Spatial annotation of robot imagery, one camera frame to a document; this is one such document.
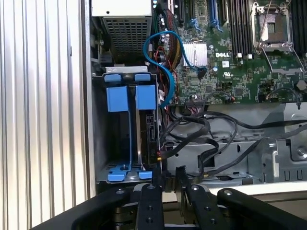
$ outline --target dell logo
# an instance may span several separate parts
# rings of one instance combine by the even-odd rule
[[[215,53],[216,58],[230,58],[228,53]]]

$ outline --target sticker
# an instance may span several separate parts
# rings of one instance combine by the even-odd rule
[[[229,61],[222,61],[223,68],[229,68]]]

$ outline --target metal bracket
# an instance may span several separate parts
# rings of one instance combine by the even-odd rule
[[[261,33],[261,37],[259,38],[259,41],[256,38],[256,16],[257,15],[264,15],[267,11],[274,11],[274,14],[282,14],[286,17],[286,32],[287,32],[287,39],[286,41],[282,41],[280,43],[269,43],[265,42],[264,34]],[[255,51],[257,55],[261,55],[262,53],[267,59],[267,62],[270,66],[272,73],[281,73],[281,74],[295,74],[295,73],[301,73],[305,72],[304,66],[299,59],[297,53],[295,52],[293,48],[293,43],[291,39],[291,30],[290,30],[290,19],[289,19],[289,11],[287,8],[287,5],[285,3],[282,3],[280,5],[271,5],[270,8],[268,6],[260,6],[257,2],[253,3],[252,10],[251,10],[251,25],[252,25],[252,39]],[[263,22],[262,27],[267,27],[267,24],[265,21]],[[295,61],[299,64],[298,68],[292,68],[288,70],[284,69],[276,69],[273,67],[271,59],[269,58],[270,53],[274,51],[280,51],[283,52],[285,55],[293,55],[295,58]]]

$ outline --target cpu socket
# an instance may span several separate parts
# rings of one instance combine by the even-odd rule
[[[273,73],[295,74],[304,67],[293,48],[289,10],[286,3],[260,6],[253,3],[251,12],[252,38],[256,54],[263,54]],[[276,56],[287,60],[291,69],[278,64]]]

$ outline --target green circuit board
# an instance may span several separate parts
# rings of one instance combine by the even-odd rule
[[[269,1],[261,0],[259,4],[268,4]],[[282,1],[276,0],[273,3],[279,4]],[[235,97],[233,103],[254,104],[264,102],[260,95],[267,95],[268,89],[274,90],[281,87],[294,88],[299,80],[305,79],[305,74],[281,74],[272,73],[266,57],[261,54],[254,54],[253,59],[234,58],[232,55],[231,29],[226,22],[219,32],[209,26],[210,9],[206,0],[194,1],[195,18],[199,24],[199,30],[192,28],[188,23],[179,27],[179,34],[184,43],[203,41],[207,46],[207,68],[206,75],[199,79],[197,73],[184,67],[183,62],[177,67],[179,91],[178,97],[173,99],[174,105],[185,105],[191,100],[202,101],[209,93],[222,90]],[[226,54],[224,57],[217,57],[216,53]],[[299,63],[294,55],[270,56],[272,65],[278,69],[297,68]],[[307,59],[301,58],[301,63],[306,68]],[[273,96],[271,102],[291,102],[294,100],[292,94],[280,92]],[[214,97],[208,101],[210,104],[223,104],[225,97]]]

